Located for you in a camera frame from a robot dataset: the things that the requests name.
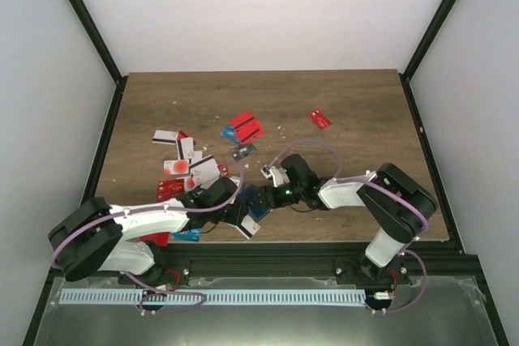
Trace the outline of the blue leather card holder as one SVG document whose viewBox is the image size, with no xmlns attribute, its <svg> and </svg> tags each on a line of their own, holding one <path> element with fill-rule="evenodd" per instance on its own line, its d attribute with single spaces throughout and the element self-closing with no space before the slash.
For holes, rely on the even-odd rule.
<svg viewBox="0 0 519 346">
<path fill-rule="evenodd" d="M 269 213 L 272 212 L 272 209 L 253 205 L 251 203 L 251 200 L 252 200 L 252 197 L 254 194 L 255 194 L 255 189 L 252 187 L 251 188 L 247 187 L 240 193 L 238 198 L 247 205 L 248 215 L 253 219 L 253 221 L 256 223 L 259 223 Z"/>
</svg>

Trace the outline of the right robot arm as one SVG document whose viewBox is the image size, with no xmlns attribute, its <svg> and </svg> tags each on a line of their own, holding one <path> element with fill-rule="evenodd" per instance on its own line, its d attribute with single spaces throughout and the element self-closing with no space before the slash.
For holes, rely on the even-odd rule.
<svg viewBox="0 0 519 346">
<path fill-rule="evenodd" d="M 363 279 L 372 284 L 382 281 L 390 262 L 428 230 L 439 208 L 428 190 L 391 163 L 356 177 L 319 177 L 293 154 L 279 168 L 264 166 L 262 174 L 272 183 L 246 194 L 249 206 L 273 210 L 305 203 L 312 211 L 365 207 L 380 227 L 358 265 Z"/>
</svg>

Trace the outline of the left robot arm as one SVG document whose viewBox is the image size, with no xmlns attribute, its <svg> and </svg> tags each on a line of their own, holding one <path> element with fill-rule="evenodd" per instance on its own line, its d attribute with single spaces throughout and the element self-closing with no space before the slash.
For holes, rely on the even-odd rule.
<svg viewBox="0 0 519 346">
<path fill-rule="evenodd" d="M 91 198 L 49 232 L 51 265 L 68 281 L 97 271 L 120 271 L 157 284 L 165 277 L 166 265 L 156 244 L 142 238 L 201 229 L 207 223 L 229 224 L 251 238 L 259 226 L 238 196 L 241 188 L 237 178 L 219 177 L 210 186 L 160 203 L 120 206 Z"/>
</svg>

